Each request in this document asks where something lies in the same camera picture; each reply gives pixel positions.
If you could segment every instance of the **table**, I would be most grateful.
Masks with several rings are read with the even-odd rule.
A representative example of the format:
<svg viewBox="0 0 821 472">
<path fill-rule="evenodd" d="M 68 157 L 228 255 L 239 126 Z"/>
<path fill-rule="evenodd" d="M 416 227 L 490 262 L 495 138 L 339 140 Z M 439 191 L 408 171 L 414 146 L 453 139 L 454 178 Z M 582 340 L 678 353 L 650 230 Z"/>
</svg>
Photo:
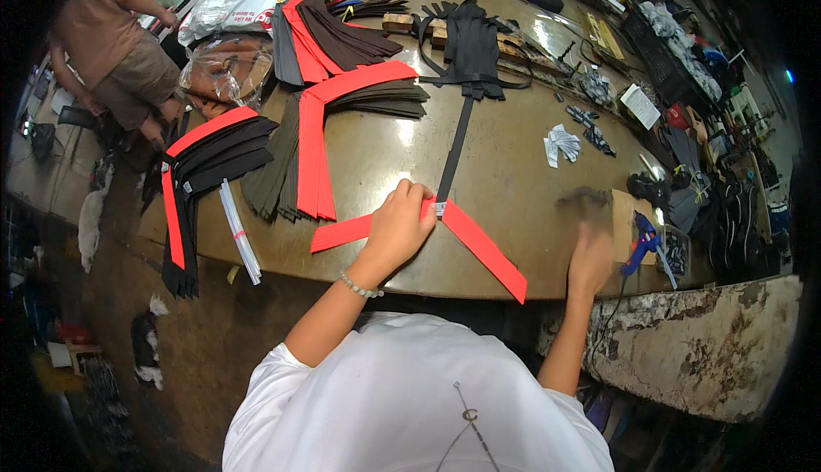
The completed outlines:
<svg viewBox="0 0 821 472">
<path fill-rule="evenodd" d="M 439 1 L 412 0 L 409 5 L 416 12 L 423 3 Z M 478 0 L 478 5 L 518 20 L 552 52 L 561 52 L 576 38 L 564 31 L 559 21 L 517 0 Z M 378 21 L 357 22 L 378 25 Z M 411 65 L 421 75 L 433 75 L 420 58 L 415 39 L 401 35 L 391 39 L 404 45 L 396 60 Z M 432 57 L 441 63 L 440 52 L 434 51 Z M 503 80 L 520 81 L 506 73 L 499 75 Z M 630 82 L 616 77 L 615 72 L 612 81 L 616 89 L 617 84 Z M 420 121 L 363 112 L 342 112 L 327 119 L 325 143 L 338 220 L 373 212 L 401 178 L 434 189 L 438 185 L 456 131 L 461 87 L 424 88 L 431 98 L 424 105 L 428 115 Z M 625 190 L 627 177 L 644 169 L 639 153 L 658 165 L 621 121 L 602 112 L 597 123 L 618 158 L 604 155 L 582 138 L 577 163 L 560 159 L 558 169 L 549 168 L 543 147 L 549 130 L 562 123 L 570 133 L 581 136 L 583 131 L 565 112 L 565 105 L 595 110 L 592 104 L 572 98 L 559 103 L 552 94 L 552 89 L 533 84 L 527 89 L 506 90 L 507 101 L 485 99 L 476 103 L 450 193 L 527 278 L 529 299 L 560 299 L 565 295 L 575 221 L 559 212 L 556 201 L 584 185 Z M 285 94 L 276 87 L 262 114 L 281 121 L 284 99 Z M 202 122 L 204 118 L 193 113 L 189 127 Z M 278 218 L 269 224 L 244 202 L 238 181 L 232 182 L 231 190 L 263 271 L 333 282 L 364 245 L 358 241 L 312 255 L 309 246 L 317 222 L 292 223 Z M 139 234 L 165 242 L 162 200 L 149 206 Z M 217 192 L 200 200 L 198 239 L 199 254 L 241 263 Z M 620 282 L 614 277 L 604 294 L 617 294 Z M 625 292 L 656 292 L 667 285 L 663 273 L 642 266 L 627 282 Z M 441 297 L 511 299 L 502 284 L 442 224 L 437 224 L 417 257 L 390 278 L 386 289 Z"/>
</svg>

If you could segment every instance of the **beaded bracelet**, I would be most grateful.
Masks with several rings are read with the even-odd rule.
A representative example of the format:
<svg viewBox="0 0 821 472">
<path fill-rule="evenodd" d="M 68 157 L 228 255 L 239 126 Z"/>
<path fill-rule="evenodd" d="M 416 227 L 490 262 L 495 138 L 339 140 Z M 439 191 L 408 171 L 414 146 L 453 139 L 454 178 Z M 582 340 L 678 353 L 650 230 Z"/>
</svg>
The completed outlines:
<svg viewBox="0 0 821 472">
<path fill-rule="evenodd" d="M 376 297 L 376 296 L 382 297 L 383 295 L 385 295 L 385 292 L 380 291 L 380 290 L 377 290 L 376 292 L 366 291 L 361 286 L 354 285 L 354 282 L 351 281 L 351 279 L 345 274 L 345 272 L 343 272 L 343 274 L 340 276 L 339 279 L 341 279 L 343 282 L 345 282 L 345 284 L 348 285 L 348 288 L 350 288 L 352 291 L 354 291 L 355 293 L 357 293 L 357 294 L 359 294 L 359 295 L 361 295 L 365 298 Z"/>
</svg>

